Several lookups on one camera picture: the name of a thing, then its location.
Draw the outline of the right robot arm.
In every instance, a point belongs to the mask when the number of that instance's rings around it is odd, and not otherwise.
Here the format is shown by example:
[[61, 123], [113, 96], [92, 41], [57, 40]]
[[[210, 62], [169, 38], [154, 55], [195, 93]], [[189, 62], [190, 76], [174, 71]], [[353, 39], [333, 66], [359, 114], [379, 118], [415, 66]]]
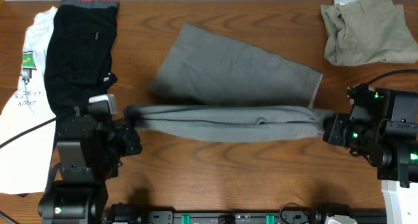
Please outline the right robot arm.
[[361, 84], [351, 111], [324, 121], [323, 140], [377, 169], [388, 223], [417, 222], [417, 93]]

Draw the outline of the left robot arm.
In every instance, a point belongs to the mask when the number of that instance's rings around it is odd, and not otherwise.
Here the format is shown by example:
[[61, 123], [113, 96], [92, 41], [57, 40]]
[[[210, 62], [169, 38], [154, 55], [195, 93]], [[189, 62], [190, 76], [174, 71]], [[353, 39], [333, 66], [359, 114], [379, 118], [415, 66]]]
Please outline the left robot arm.
[[113, 121], [108, 101], [76, 107], [57, 130], [60, 162], [49, 173], [39, 202], [43, 223], [102, 223], [106, 181], [118, 176], [120, 159], [142, 151], [133, 124]]

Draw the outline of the grey shorts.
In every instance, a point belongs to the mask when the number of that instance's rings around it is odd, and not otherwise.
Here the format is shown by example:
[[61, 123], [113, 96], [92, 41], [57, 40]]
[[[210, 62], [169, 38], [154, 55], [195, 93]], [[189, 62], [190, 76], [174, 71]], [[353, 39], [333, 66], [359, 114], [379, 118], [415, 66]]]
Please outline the grey shorts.
[[313, 103], [323, 75], [258, 46], [185, 24], [152, 80], [160, 104], [125, 115], [139, 130], [207, 142], [320, 136], [331, 110]]

